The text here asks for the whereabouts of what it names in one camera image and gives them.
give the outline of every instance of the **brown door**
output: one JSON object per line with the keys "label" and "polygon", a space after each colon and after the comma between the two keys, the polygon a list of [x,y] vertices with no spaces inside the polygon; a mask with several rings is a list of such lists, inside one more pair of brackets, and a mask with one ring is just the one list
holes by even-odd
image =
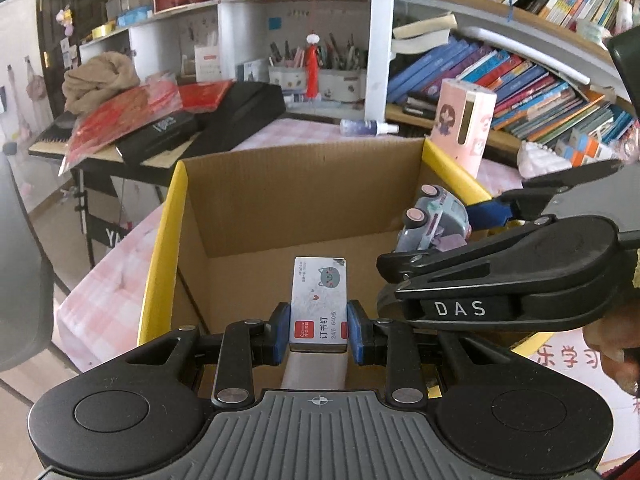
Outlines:
{"label": "brown door", "polygon": [[60,46],[60,41],[65,39],[65,30],[56,21],[56,15],[67,5],[70,6],[75,31],[69,38],[69,43],[79,47],[83,38],[106,22],[106,2],[107,0],[37,0],[42,69],[54,117],[62,114],[65,107],[65,97],[62,94],[65,66]]}

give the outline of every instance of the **metal screw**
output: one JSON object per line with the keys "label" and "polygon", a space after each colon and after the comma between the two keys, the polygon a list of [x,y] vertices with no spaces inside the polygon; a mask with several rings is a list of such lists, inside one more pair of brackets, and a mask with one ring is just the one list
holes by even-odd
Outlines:
{"label": "metal screw", "polygon": [[218,400],[225,404],[239,404],[249,398],[249,392],[242,388],[227,388],[218,392]]}
{"label": "metal screw", "polygon": [[422,400],[424,394],[415,388],[399,388],[394,391],[391,396],[394,398],[395,402],[400,402],[401,404],[415,404]]}

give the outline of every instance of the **tile floor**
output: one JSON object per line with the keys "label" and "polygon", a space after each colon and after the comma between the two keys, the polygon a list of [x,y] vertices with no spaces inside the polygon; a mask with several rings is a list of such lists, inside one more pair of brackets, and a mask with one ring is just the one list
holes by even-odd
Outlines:
{"label": "tile floor", "polygon": [[[86,242],[80,232],[75,206],[73,199],[60,200],[33,220],[54,269],[69,288],[74,288],[89,272]],[[89,192],[89,208],[96,216],[117,221],[119,207],[116,198]],[[98,261],[107,251],[98,243],[94,243],[94,250]],[[61,301],[63,296],[58,292],[56,299]],[[0,480],[34,480],[42,471],[27,433],[28,413],[27,406],[0,390]]]}

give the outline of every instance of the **pink box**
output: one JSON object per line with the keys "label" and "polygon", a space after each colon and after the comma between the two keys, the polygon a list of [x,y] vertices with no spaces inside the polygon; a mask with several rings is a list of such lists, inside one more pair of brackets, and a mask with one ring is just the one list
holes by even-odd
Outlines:
{"label": "pink box", "polygon": [[444,79],[431,140],[473,177],[478,176],[496,95],[481,86]]}

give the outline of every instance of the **open box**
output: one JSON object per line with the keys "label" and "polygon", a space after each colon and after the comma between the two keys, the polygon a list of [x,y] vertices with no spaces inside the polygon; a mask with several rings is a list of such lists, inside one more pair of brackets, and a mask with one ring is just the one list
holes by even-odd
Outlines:
{"label": "open box", "polygon": [[[466,204],[491,198],[423,139],[356,139],[180,162],[152,257],[138,343],[184,324],[204,322],[222,333],[238,320],[269,319],[279,302],[290,301],[296,256],[345,258],[348,298],[377,317],[385,282],[376,259],[395,247],[402,213],[422,184],[441,184]],[[548,335],[541,337],[530,338],[520,353],[533,353]],[[256,391],[278,388],[283,373],[284,366],[257,368]],[[383,368],[350,363],[348,388],[383,382]]]}

